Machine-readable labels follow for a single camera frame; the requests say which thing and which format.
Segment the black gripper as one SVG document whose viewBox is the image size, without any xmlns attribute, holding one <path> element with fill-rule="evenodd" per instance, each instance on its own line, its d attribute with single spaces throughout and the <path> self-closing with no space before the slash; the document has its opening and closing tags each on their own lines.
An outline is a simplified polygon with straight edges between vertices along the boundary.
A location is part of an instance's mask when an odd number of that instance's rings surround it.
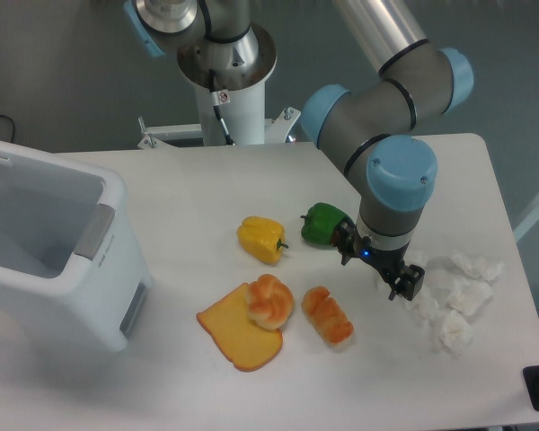
<svg viewBox="0 0 539 431">
<path fill-rule="evenodd" d="M 397 249 L 382 250 L 369 237 L 360 237 L 355 226 L 340 221 L 333 229 L 330 244 L 340 253 L 342 266 L 351 259 L 359 259 L 374 268 L 391 288 L 390 301 L 400 296 L 411 302 L 422 288 L 424 268 L 404 263 L 408 243 Z"/>
</svg>

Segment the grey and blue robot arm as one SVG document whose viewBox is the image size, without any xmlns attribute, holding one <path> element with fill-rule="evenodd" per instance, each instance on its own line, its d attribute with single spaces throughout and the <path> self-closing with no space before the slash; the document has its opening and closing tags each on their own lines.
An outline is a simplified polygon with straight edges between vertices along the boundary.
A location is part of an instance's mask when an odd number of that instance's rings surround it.
<svg viewBox="0 0 539 431">
<path fill-rule="evenodd" d="M 435 154 L 411 131 L 463 102 L 473 70 L 457 50 L 434 48 L 401 1 L 336 6 L 379 82 L 360 94 L 324 86 L 301 111 L 305 134 L 361 197 L 358 217 L 338 222 L 329 241 L 410 300 L 424 272 L 404 255 L 437 176 Z M 194 87 L 205 145 L 269 142 L 265 83 L 277 52 L 248 2 L 128 1 L 124 9 L 150 55 L 177 57 Z"/>
</svg>

